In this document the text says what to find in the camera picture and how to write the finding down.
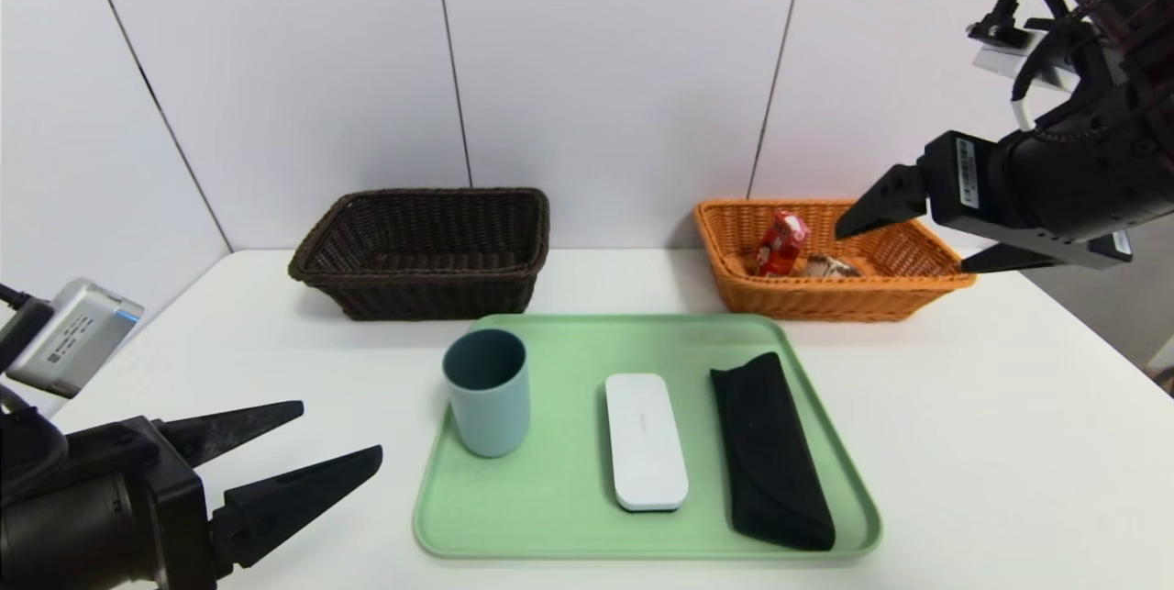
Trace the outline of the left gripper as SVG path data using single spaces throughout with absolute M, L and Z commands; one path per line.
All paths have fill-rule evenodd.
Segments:
M 242 484 L 208 523 L 205 464 L 305 414 L 298 399 L 154 422 L 104 423 L 65 436 L 4 425 L 4 588 L 214 589 L 218 572 L 251 568 L 382 469 L 372 445 Z

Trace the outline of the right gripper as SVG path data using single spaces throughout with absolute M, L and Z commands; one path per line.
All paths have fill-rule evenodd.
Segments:
M 1005 273 L 1079 265 L 1108 269 L 1133 262 L 1124 228 L 1085 233 L 1045 222 L 1017 184 L 1008 150 L 993 141 L 947 131 L 926 144 L 915 167 L 891 167 L 835 224 L 836 239 L 925 217 L 992 240 L 964 257 L 964 273 Z

